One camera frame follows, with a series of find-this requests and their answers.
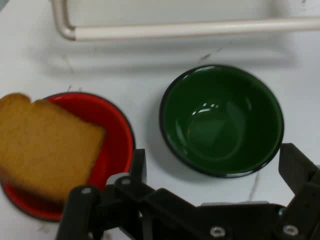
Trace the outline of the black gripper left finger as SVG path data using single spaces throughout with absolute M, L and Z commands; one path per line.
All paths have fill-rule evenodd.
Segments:
M 152 240 L 152 217 L 144 200 L 154 189 L 144 183 L 146 152 L 135 149 L 128 175 L 117 177 L 100 191 L 74 188 L 64 207 L 57 240 L 100 240 L 106 230 L 120 228 L 132 240 Z

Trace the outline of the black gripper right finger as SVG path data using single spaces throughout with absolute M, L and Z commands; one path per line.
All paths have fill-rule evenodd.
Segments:
M 294 144 L 280 147 L 280 176 L 294 193 L 280 215 L 273 234 L 277 240 L 320 238 L 320 168 Z

